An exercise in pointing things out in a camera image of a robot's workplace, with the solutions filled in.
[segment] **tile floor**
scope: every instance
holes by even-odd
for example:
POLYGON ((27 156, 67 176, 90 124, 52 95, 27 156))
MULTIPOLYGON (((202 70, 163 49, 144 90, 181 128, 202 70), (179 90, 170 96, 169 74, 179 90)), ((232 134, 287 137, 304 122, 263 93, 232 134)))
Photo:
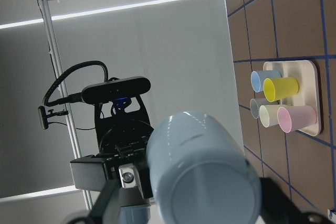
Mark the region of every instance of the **tile floor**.
POLYGON ((226 0, 246 157, 302 210, 336 207, 336 0, 226 0), (316 137, 264 128, 249 111, 265 61, 311 60, 319 75, 322 131, 316 137))

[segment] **cup rim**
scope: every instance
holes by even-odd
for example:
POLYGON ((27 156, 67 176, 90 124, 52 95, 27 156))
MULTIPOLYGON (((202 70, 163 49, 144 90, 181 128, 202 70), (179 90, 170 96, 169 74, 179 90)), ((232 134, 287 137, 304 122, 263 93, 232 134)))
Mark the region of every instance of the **cup rim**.
POLYGON ((261 91, 260 76, 257 71, 252 71, 251 73, 251 85, 255 92, 261 91))
POLYGON ((291 132, 291 130, 293 129, 292 118, 291 118, 288 110, 285 107, 280 107, 278 109, 277 118, 278 118, 279 126, 282 129, 282 131, 284 131, 285 133, 291 132), (287 122, 284 122, 283 120, 279 119, 279 117, 280 117, 279 114, 280 113, 284 114, 284 116, 286 117, 285 120, 287 120, 287 122))
POLYGON ((259 118, 259 108, 256 99, 252 98, 250 100, 250 110, 254 119, 259 118))
POLYGON ((275 86, 270 78, 264 80, 264 95, 269 102, 275 101, 275 86))
POLYGON ((259 118, 260 118, 260 121, 262 123, 262 125, 265 127, 265 128, 268 128, 269 127, 269 113, 266 109, 266 107, 264 105, 260 106, 259 108, 259 118), (264 111, 262 113, 265 114, 265 116, 261 117, 261 111, 264 111))

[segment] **white wall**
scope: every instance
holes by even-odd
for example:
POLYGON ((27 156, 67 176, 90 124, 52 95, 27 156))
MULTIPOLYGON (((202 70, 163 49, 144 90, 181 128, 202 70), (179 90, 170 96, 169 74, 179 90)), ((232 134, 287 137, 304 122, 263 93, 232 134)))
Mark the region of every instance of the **white wall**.
MULTIPOLYGON (((110 76, 145 76, 143 95, 152 125, 180 111, 217 118, 242 147, 224 0, 186 0, 54 22, 64 68, 101 60, 110 76)), ((102 81, 99 67, 66 81, 69 92, 102 81)), ((72 106, 78 127, 93 126, 91 105, 72 106)), ((97 152, 95 133, 78 132, 85 154, 97 152)))
POLYGON ((66 224, 74 213, 84 213, 81 192, 0 205, 0 223, 66 224))
POLYGON ((37 111, 55 79, 43 24, 0 30, 0 55, 0 197, 71 185, 67 128, 37 111))

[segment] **cup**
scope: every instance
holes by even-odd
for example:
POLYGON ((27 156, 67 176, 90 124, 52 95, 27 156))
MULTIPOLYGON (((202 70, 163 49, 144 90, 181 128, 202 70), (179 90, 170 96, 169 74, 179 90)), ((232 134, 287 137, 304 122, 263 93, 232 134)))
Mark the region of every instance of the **cup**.
POLYGON ((299 83, 293 77, 266 78, 264 94, 268 101, 274 102, 299 92, 299 83))
POLYGON ((259 109, 260 121, 264 127, 268 128, 279 124, 278 122, 278 109, 286 105, 262 105, 259 109))
POLYGON ((264 90, 263 84, 266 78, 279 78, 281 73, 278 70, 253 71, 251 73, 251 85, 255 92, 264 90))
POLYGON ((256 98, 250 100, 250 109, 254 118, 259 117, 259 109, 262 105, 278 104, 278 102, 269 102, 266 98, 256 98))
POLYGON ((317 121, 316 111, 311 106, 281 107, 277 117, 281 129, 286 133, 315 124, 317 121))

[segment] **white tray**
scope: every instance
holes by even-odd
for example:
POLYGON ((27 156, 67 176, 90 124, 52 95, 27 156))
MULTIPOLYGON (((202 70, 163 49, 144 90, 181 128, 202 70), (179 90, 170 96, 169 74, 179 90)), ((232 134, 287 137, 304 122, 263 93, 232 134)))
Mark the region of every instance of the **white tray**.
POLYGON ((311 136, 317 136, 321 131, 321 113, 318 74, 316 66, 310 60, 294 61, 267 61, 264 70, 278 70, 282 77, 294 77, 299 83, 299 92, 296 95, 280 100, 280 104, 288 106, 309 105, 317 114, 314 125, 299 129, 311 136))

